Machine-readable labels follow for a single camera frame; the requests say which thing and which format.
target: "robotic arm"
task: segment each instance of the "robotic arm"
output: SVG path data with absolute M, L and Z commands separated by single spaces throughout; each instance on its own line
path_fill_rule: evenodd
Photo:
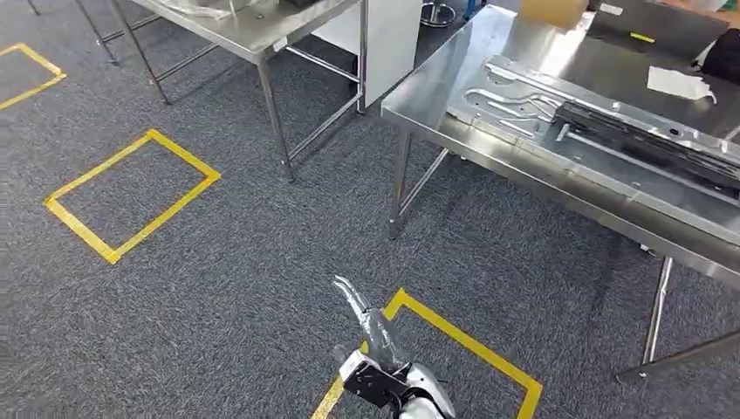
M 342 277 L 336 285 L 354 311 L 367 354 L 352 352 L 339 368 L 344 389 L 378 408 L 389 404 L 395 418 L 454 419 L 455 409 L 439 381 L 400 347 L 393 325 Z

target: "white paper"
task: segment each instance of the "white paper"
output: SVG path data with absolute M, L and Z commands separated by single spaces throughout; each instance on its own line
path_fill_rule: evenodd
M 601 6 L 599 6 L 599 10 L 615 16 L 622 16 L 622 12 L 624 11 L 624 9 L 622 9 L 621 7 L 617 7 L 607 3 L 602 3 Z
M 689 100 L 699 100 L 710 96 L 716 105 L 715 94 L 699 76 L 687 76 L 676 70 L 650 66 L 647 88 L 656 92 L 673 94 Z

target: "white cloth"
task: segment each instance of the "white cloth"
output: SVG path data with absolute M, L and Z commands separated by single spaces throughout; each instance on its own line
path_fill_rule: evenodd
M 688 100 L 710 96 L 716 105 L 715 94 L 699 76 L 687 76 L 682 72 L 653 66 L 650 66 L 647 75 L 647 88 L 650 90 L 681 96 Z

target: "table top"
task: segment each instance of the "table top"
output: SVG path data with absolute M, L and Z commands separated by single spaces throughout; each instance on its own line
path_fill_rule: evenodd
M 562 31 L 518 18 L 510 10 L 487 6 L 383 101 L 383 118 L 402 129 L 423 133 L 419 137 L 740 289 L 740 202 L 648 170 L 640 176 L 642 182 L 649 183 L 649 190 L 641 190 L 622 180 L 625 174 L 637 173 L 636 166 L 628 167 L 628 160 L 613 153 L 580 149 L 576 159 L 573 150 L 564 152 L 562 145 L 487 134 L 448 113 L 449 103 L 466 82 L 489 58 L 500 55 L 686 126 L 704 128 L 707 134 L 721 136 L 732 129 L 732 122 L 737 124 L 737 117 L 731 120 L 728 112 L 740 102 L 740 88 L 715 90 L 718 106 L 649 91 L 645 87 L 647 66 L 653 62 L 670 68 L 669 60 L 620 52 L 617 57 L 632 57 L 630 71 L 635 71 L 639 62 L 645 74 L 623 77 L 623 65 L 611 71 L 606 61 L 614 51 L 609 49 L 619 47 L 587 38 L 592 20 L 593 14 L 586 13 L 574 30 Z M 594 49 L 603 49 L 606 56 Z M 727 87 L 722 80 L 707 81 Z
M 156 0 L 132 0 L 253 64 L 298 42 L 360 0 L 319 0 L 300 9 L 286 1 L 260 0 L 222 19 L 186 15 Z M 212 7 L 229 10 L 221 0 Z

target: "yellow tape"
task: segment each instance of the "yellow tape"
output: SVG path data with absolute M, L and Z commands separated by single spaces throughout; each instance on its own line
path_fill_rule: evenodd
M 161 215 L 156 217 L 151 223 L 147 224 L 143 229 L 141 229 L 141 231 L 128 239 L 118 249 L 113 250 L 110 246 L 103 242 L 100 237 L 96 236 L 95 233 L 85 227 L 85 225 L 82 224 L 80 220 L 77 219 L 77 217 L 73 216 L 59 202 L 57 202 L 57 199 L 59 199 L 67 192 L 77 188 L 82 183 L 89 181 L 103 170 L 110 168 L 113 164 L 120 161 L 127 155 L 130 155 L 137 148 L 140 148 L 152 139 L 178 155 L 184 161 L 187 161 L 195 168 L 200 170 L 206 176 L 206 178 L 198 183 L 197 186 L 192 188 L 187 194 L 185 194 L 185 196 L 180 198 L 175 204 L 165 210 Z M 119 261 L 120 257 L 123 256 L 124 253 L 130 251 L 136 244 L 140 243 L 141 240 L 144 240 L 149 234 L 151 234 L 152 231 L 159 228 L 169 218 L 177 213 L 177 211 L 181 210 L 182 207 L 187 205 L 190 201 L 193 200 L 193 198 L 203 192 L 208 186 L 210 186 L 211 183 L 217 181 L 220 178 L 221 174 L 216 172 L 206 163 L 198 160 L 198 158 L 193 156 L 188 150 L 178 146 L 169 138 L 160 134 L 158 131 L 150 129 L 143 137 L 139 138 L 137 141 L 134 141 L 133 144 L 122 149 L 121 151 L 113 155 L 113 157 L 104 161 L 103 163 L 91 169 L 89 172 L 85 173 L 74 181 L 69 182 L 65 186 L 54 191 L 48 198 L 44 200 L 44 205 L 46 205 L 46 208 L 48 208 L 49 211 L 51 211 L 55 216 L 62 220 L 63 223 L 67 224 L 67 226 L 72 231 L 77 233 L 77 235 L 80 236 L 85 241 L 85 243 L 89 244 L 90 247 L 95 249 L 103 258 L 105 258 L 105 260 L 107 260 L 111 264 L 115 264 Z
M 482 358 L 488 362 L 493 368 L 501 371 L 502 373 L 509 376 L 511 379 L 519 383 L 526 390 L 522 405 L 519 407 L 517 419 L 530 419 L 534 416 L 534 411 L 537 408 L 539 402 L 539 396 L 542 394 L 542 384 L 537 380 L 531 378 L 527 373 L 521 369 L 511 365 L 500 355 L 491 351 L 483 344 L 474 340 L 465 334 L 462 330 L 458 329 L 447 320 L 443 319 L 442 316 L 433 312 L 431 309 L 420 303 L 410 295 L 408 295 L 403 288 L 399 289 L 394 295 L 391 301 L 388 303 L 386 308 L 383 310 L 387 319 L 395 318 L 401 307 L 405 306 L 412 312 L 419 315 L 422 319 L 434 325 L 443 333 L 447 334 L 452 339 L 456 340 L 460 345 L 470 350 L 473 354 Z M 367 343 L 362 344 L 363 352 L 367 350 Z M 337 378 L 329 391 L 326 392 L 324 398 L 321 400 L 319 406 L 314 410 L 311 415 L 311 419 L 325 419 L 329 413 L 334 409 L 339 398 L 342 396 L 343 387 L 341 378 Z
M 18 96 L 15 96 L 13 98 L 10 98 L 2 103 L 0 103 L 0 110 L 5 109 L 6 107 L 10 105 L 14 105 L 18 103 L 21 100 L 28 99 L 30 96 L 33 96 L 36 93 L 41 92 L 45 88 L 57 84 L 61 79 L 67 77 L 66 74 L 62 73 L 62 70 L 55 66 L 54 64 L 50 63 L 49 60 L 39 55 L 37 52 L 33 51 L 31 48 L 28 47 L 28 45 L 24 43 L 18 43 L 15 45 L 11 45 L 4 50 L 0 52 L 0 57 L 7 54 L 11 51 L 21 51 L 25 55 L 27 55 L 29 58 L 33 59 L 40 65 L 42 65 L 46 70 L 49 70 L 52 74 L 54 74 L 54 78 L 41 84 L 41 86 L 34 87 L 31 90 L 21 93 Z
M 640 41 L 649 42 L 650 44 L 655 42 L 655 40 L 652 39 L 651 37 L 646 37 L 645 35 L 641 35 L 636 32 L 630 32 L 629 36 L 635 39 L 639 39 Z

